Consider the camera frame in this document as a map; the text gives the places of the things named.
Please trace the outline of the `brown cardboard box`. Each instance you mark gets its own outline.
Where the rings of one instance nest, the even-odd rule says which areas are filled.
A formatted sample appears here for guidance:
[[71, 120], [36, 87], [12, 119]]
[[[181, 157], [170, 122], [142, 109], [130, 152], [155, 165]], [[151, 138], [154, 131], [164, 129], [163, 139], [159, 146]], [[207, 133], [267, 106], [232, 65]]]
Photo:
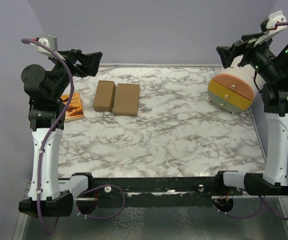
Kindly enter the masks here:
[[112, 112], [115, 116], [136, 117], [138, 115], [140, 85], [119, 83], [114, 97]]

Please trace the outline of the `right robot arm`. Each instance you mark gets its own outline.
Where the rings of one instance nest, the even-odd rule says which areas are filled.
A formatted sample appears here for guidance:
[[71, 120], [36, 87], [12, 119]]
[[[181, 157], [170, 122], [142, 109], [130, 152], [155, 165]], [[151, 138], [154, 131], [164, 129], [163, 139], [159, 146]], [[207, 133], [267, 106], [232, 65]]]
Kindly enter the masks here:
[[227, 69], [233, 59], [241, 56], [239, 67], [251, 65], [265, 82], [261, 90], [268, 129], [266, 164], [263, 173], [223, 171], [213, 189], [224, 196], [237, 188], [251, 196], [288, 196], [288, 44], [275, 56], [270, 51], [272, 41], [259, 45], [254, 38], [234, 42], [232, 46], [217, 46], [222, 66]]

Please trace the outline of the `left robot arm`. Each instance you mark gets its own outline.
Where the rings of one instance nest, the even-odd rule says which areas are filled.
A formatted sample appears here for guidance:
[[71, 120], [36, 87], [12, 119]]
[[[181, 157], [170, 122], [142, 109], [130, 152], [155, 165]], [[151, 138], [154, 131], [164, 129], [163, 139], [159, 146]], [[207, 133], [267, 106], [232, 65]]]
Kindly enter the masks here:
[[75, 173], [60, 186], [59, 149], [64, 131], [66, 104], [61, 101], [69, 86], [69, 76], [94, 77], [98, 73], [102, 52], [83, 54], [80, 49], [59, 51], [62, 61], [52, 59], [54, 67], [45, 70], [38, 64], [26, 66], [21, 73], [24, 92], [29, 96], [29, 126], [34, 143], [33, 174], [27, 198], [18, 210], [32, 217], [68, 217], [74, 199], [87, 198], [95, 190], [91, 173]]

